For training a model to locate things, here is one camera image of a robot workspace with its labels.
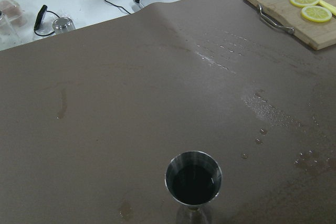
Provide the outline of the steel double jigger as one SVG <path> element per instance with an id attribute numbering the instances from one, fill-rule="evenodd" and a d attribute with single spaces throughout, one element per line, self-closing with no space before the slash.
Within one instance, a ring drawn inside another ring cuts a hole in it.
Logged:
<path id="1" fill-rule="evenodd" d="M 187 151 L 172 158 L 165 172 L 165 186 L 180 204 L 176 223 L 212 223 L 207 204 L 218 196 L 221 184 L 222 170 L 209 154 Z"/>

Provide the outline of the bamboo cutting board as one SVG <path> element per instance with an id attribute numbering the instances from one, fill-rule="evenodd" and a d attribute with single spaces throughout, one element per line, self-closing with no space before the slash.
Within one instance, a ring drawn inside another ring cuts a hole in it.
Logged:
<path id="1" fill-rule="evenodd" d="M 335 18 L 325 23 L 315 23 L 301 16 L 301 9 L 290 0 L 247 0 L 254 6 L 259 4 L 267 15 L 286 27 L 294 28 L 294 36 L 314 50 L 335 44 Z M 323 0 L 335 5 L 335 0 Z"/>

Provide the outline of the black clip device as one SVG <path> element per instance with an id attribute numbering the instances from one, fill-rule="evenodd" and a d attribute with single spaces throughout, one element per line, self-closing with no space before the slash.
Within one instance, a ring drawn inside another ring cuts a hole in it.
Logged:
<path id="1" fill-rule="evenodd" d="M 34 24 L 34 31 L 37 31 L 40 28 L 46 12 L 47 12 L 47 6 L 43 5 L 36 16 L 36 20 Z"/>

